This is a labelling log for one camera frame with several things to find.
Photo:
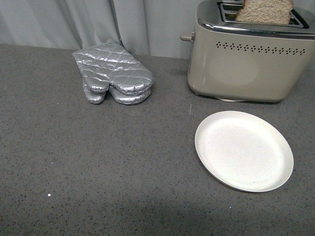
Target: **toaster ventilation holes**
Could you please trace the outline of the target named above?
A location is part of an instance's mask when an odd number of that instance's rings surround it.
[[[293,48],[280,48],[280,47],[263,47],[248,44],[228,44],[227,42],[218,42],[216,44],[217,48],[223,48],[228,50],[237,50],[245,52],[258,52],[258,53],[272,53],[272,54],[283,54],[283,55],[303,55],[306,51],[305,49],[293,49]]]

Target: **toaster slot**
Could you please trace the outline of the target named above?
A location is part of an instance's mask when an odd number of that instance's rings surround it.
[[[223,22],[229,23],[241,23],[236,21],[237,12],[243,8],[241,2],[230,2],[230,1],[220,1],[218,2],[220,13],[221,13],[221,20]],[[288,25],[281,25],[284,27],[295,27],[295,28],[308,28],[308,25],[304,22],[304,20],[300,20],[301,17],[299,14],[292,10],[290,12],[290,22]]]

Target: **toaster lever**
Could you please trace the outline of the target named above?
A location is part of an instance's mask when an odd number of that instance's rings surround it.
[[[180,35],[180,39],[182,41],[191,42],[194,40],[193,36],[194,36],[194,32],[183,32]]]

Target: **bread slice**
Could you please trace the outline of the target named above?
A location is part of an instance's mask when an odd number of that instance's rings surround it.
[[[236,20],[246,23],[285,25],[290,22],[293,0],[244,0]]]

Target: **oven mitt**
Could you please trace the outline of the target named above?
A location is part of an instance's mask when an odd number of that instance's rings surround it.
[[[152,73],[119,43],[93,46],[72,55],[83,77],[84,94],[93,104],[104,100],[110,86],[115,100],[126,105],[142,102],[151,93]]]
[[[105,98],[106,92],[90,91],[87,85],[85,84],[85,80],[82,79],[82,81],[83,81],[83,91],[84,91],[87,101],[89,101],[92,104],[101,103]],[[119,92],[114,86],[109,86],[109,92],[112,94],[116,102],[124,104],[124,105],[134,105],[134,104],[138,104],[144,101],[150,95],[151,88],[147,89],[144,93],[140,95],[135,95],[135,96],[129,96],[129,95],[123,94]]]

